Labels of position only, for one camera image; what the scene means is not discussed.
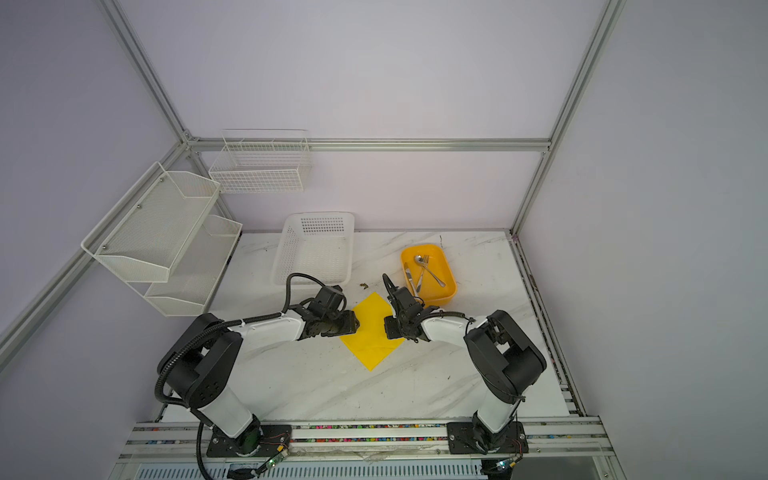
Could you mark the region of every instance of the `yellow napkin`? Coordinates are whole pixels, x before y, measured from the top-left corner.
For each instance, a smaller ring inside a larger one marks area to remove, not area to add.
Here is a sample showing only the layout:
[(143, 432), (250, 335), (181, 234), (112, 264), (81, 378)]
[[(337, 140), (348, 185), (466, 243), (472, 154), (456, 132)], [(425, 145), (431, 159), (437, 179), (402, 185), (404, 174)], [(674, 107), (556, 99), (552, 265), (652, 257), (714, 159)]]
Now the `yellow napkin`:
[(368, 370), (373, 371), (404, 339), (386, 338), (384, 317), (392, 315), (392, 307), (378, 293), (371, 293), (352, 311), (360, 321), (360, 328), (357, 333), (343, 335), (340, 339)]

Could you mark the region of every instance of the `white arm segment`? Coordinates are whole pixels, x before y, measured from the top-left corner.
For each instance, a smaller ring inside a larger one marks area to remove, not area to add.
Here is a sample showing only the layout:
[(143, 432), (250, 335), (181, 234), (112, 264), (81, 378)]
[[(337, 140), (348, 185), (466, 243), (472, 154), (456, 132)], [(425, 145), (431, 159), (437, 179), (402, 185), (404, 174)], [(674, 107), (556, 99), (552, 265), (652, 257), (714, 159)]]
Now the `white arm segment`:
[[(304, 331), (304, 320), (283, 315), (279, 319), (234, 326), (230, 329), (243, 337), (240, 352), (244, 352), (274, 343), (298, 340), (301, 332)], [(211, 403), (201, 407), (200, 411), (232, 439), (243, 433), (253, 420), (253, 413), (243, 405), (228, 386), (225, 386), (221, 394)]]
[[(457, 316), (437, 316), (426, 319), (422, 322), (422, 329), (427, 334), (427, 338), (433, 342), (446, 342), (452, 345), (466, 348), (464, 335), (471, 329), (477, 328), (487, 322), (484, 316), (475, 317), (475, 322), (469, 324), (467, 329), (467, 320)], [(500, 432), (509, 422), (512, 413), (518, 408), (520, 401), (515, 403), (504, 403), (488, 390), (483, 383), (485, 398), (478, 409), (478, 418), (488, 427), (492, 433)]]

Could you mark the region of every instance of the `orange tray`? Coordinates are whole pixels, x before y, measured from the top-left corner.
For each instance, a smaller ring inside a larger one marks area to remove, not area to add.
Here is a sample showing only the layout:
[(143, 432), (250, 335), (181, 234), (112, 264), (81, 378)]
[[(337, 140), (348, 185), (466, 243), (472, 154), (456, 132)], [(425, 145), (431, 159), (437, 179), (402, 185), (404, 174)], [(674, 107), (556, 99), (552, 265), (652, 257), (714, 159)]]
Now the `orange tray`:
[[(416, 255), (429, 255), (429, 269), (438, 276), (440, 280), (445, 282), (445, 287), (440, 286), (437, 280), (432, 278), (429, 272), (424, 272), (424, 278), (422, 279), (422, 289), (420, 293), (413, 291), (411, 283), (406, 277), (406, 265), (411, 270), (413, 275), (413, 285), (419, 284), (419, 276), (422, 274), (422, 268), (416, 264), (413, 259)], [(445, 258), (442, 248), (437, 245), (427, 243), (426, 245), (415, 245), (408, 247), (400, 253), (400, 262), (402, 263), (402, 275), (406, 279), (406, 286), (408, 290), (413, 294), (424, 300), (426, 306), (435, 305), (443, 306), (451, 301), (451, 298), (456, 294), (456, 280), (453, 278), (451, 267), (448, 265), (448, 261)]]

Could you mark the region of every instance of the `marble tabletop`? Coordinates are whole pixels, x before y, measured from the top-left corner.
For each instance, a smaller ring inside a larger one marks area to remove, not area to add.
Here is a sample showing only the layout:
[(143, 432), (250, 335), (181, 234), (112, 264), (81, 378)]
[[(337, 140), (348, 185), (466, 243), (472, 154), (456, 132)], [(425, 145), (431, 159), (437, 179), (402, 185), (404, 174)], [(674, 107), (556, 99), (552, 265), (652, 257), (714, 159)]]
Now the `marble tabletop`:
[[(273, 285), (269, 278), (279, 240), (278, 233), (245, 233), (240, 238), (210, 306), (214, 315), (239, 319), (280, 310), (285, 287)], [(373, 292), (386, 298), (382, 273), (404, 286), (400, 251), (420, 243), (439, 245), (456, 278), (458, 292), (446, 308), (468, 315), (506, 310), (546, 352), (501, 231), (355, 233), (352, 279), (343, 287), (348, 308)], [(294, 300), (316, 291), (294, 289)], [(338, 337), (241, 351), (230, 385), (266, 421), (466, 418), (479, 407), (485, 392), (466, 349), (406, 340), (370, 372)], [(569, 415), (551, 365), (525, 395), (520, 417)], [(169, 408), (164, 421), (186, 421), (188, 415)]]

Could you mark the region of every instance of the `robotic arm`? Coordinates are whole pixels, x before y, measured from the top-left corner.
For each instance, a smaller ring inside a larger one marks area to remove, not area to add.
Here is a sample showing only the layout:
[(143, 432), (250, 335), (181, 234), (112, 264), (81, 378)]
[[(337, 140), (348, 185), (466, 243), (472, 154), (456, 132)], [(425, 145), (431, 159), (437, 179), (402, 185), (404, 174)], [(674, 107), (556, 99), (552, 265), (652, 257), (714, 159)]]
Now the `robotic arm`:
[[(541, 352), (502, 310), (475, 318), (438, 311), (435, 306), (416, 302), (405, 287), (397, 288), (387, 275), (383, 278), (394, 310), (394, 315), (385, 319), (388, 338), (466, 346), (487, 386), (485, 399), (472, 423), (449, 424), (451, 453), (487, 454), (518, 449), (522, 453), (524, 449), (518, 441), (521, 425), (511, 418), (520, 401), (525, 400), (522, 393), (546, 369)], [(212, 426), (214, 438), (223, 444), (221, 456), (272, 456), (279, 457), (279, 461), (286, 450), (275, 449), (278, 442), (264, 440), (280, 437), (283, 441), (279, 443), (285, 447), (290, 437), (289, 425), (261, 425), (227, 385), (243, 344), (247, 349), (256, 349), (317, 335), (348, 335), (359, 327), (355, 313), (346, 310), (346, 298), (338, 286), (321, 284), (315, 297), (296, 305), (289, 303), (290, 290), (286, 292), (283, 311), (273, 315), (223, 322), (205, 313), (192, 322), (157, 366), (157, 399), (185, 406), (202, 423)], [(166, 383), (180, 398), (164, 394)], [(273, 435), (276, 427), (282, 429)]]

